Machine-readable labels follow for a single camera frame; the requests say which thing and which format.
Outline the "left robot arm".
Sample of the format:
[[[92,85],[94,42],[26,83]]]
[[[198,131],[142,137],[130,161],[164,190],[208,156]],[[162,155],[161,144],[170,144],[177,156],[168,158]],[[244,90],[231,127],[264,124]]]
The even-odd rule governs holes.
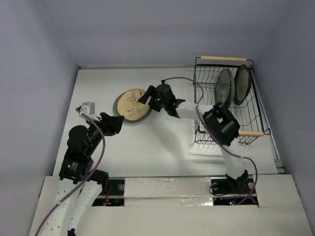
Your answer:
[[[99,144],[105,153],[105,137],[118,134],[125,118],[78,113],[89,126],[77,125],[68,133],[54,206],[38,226],[37,236],[78,236],[97,196],[110,190],[109,174],[97,169],[102,159],[94,163],[92,154]]]

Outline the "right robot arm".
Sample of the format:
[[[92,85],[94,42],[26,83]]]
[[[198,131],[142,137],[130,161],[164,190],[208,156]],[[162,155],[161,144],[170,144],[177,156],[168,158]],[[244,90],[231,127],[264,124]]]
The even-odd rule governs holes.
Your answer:
[[[199,120],[222,150],[227,189],[237,193],[244,188],[248,171],[238,152],[240,125],[225,104],[219,102],[204,106],[177,99],[168,84],[149,86],[138,102],[148,104],[150,109],[157,112],[165,109],[171,117]]]

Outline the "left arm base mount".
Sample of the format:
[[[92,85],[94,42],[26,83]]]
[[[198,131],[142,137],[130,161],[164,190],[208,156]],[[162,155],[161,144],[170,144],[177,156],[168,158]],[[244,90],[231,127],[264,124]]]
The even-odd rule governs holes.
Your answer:
[[[109,193],[110,196],[123,196],[125,190],[124,178],[110,178],[109,183],[106,184],[103,194]]]

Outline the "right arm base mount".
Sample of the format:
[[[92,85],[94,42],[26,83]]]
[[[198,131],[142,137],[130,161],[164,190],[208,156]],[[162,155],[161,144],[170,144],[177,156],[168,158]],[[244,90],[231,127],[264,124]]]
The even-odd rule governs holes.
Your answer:
[[[248,171],[245,170],[244,173],[237,179],[225,175],[222,178],[211,179],[211,185],[209,187],[209,192],[216,197],[223,197],[225,195],[241,195],[249,193],[253,188],[254,180],[249,177]]]

